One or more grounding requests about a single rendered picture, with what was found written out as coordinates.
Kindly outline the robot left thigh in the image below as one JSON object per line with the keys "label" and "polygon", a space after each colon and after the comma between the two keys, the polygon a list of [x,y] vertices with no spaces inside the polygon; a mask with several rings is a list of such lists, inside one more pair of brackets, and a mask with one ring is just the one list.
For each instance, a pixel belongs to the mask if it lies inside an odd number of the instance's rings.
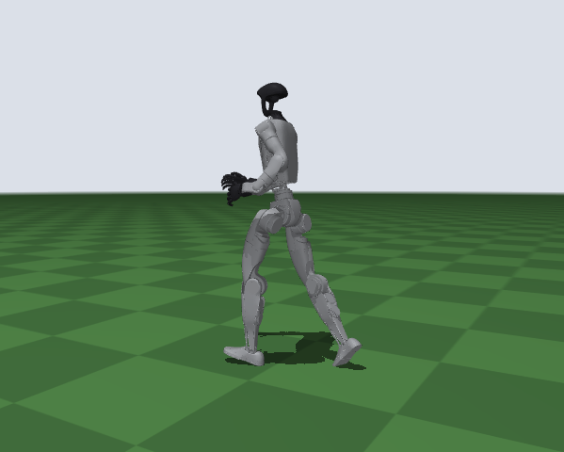
{"label": "robot left thigh", "polygon": [[269,246],[269,234],[277,233],[283,224],[285,214],[279,208],[262,209],[254,217],[248,230],[243,254],[242,254],[242,276],[244,286],[251,278],[258,279],[262,284],[261,296],[267,290],[266,279],[258,274]]}

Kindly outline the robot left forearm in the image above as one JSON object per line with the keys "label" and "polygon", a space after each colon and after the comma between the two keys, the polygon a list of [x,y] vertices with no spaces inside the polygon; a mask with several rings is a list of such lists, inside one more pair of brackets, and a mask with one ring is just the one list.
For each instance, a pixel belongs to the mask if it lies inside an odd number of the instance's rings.
{"label": "robot left forearm", "polygon": [[281,155],[274,155],[269,161],[264,173],[257,181],[242,184],[242,193],[249,192],[252,195],[262,196],[269,186],[278,179],[278,172],[283,164]]}

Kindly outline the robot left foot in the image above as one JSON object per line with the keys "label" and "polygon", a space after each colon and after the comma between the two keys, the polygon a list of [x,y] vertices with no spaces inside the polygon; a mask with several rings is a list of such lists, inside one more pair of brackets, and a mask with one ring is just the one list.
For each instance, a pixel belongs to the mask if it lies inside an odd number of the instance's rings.
{"label": "robot left foot", "polygon": [[[253,352],[252,349],[250,351]],[[225,347],[223,352],[228,356],[236,358],[237,360],[246,361],[248,363],[252,363],[257,366],[262,366],[265,363],[265,357],[262,351],[260,350],[257,351],[255,349],[254,353],[249,353],[246,351],[246,346]]]}

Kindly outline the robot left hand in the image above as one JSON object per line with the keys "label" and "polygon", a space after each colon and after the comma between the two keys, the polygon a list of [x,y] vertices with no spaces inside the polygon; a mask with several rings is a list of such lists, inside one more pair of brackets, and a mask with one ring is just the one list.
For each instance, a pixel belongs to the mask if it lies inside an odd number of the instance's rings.
{"label": "robot left hand", "polygon": [[[246,183],[251,183],[251,182],[246,182]],[[234,186],[229,187],[228,190],[230,192],[227,193],[227,196],[228,196],[227,197],[227,200],[228,200],[227,203],[230,206],[233,206],[232,202],[238,200],[241,196],[242,197],[248,197],[248,196],[252,195],[252,193],[249,193],[249,192],[242,193],[242,184],[238,184],[237,182],[234,182]]]}

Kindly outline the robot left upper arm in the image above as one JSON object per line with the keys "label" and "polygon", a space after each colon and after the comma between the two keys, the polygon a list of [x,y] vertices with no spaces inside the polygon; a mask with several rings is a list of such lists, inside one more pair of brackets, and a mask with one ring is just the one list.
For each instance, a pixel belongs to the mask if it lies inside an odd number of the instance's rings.
{"label": "robot left upper arm", "polygon": [[272,121],[265,120],[261,122],[259,125],[255,127],[255,132],[258,135],[258,137],[264,142],[267,150],[270,153],[274,155],[278,154],[282,156],[283,164],[279,170],[279,173],[286,171],[286,169],[288,168],[288,157],[276,135],[276,128],[272,123]]}

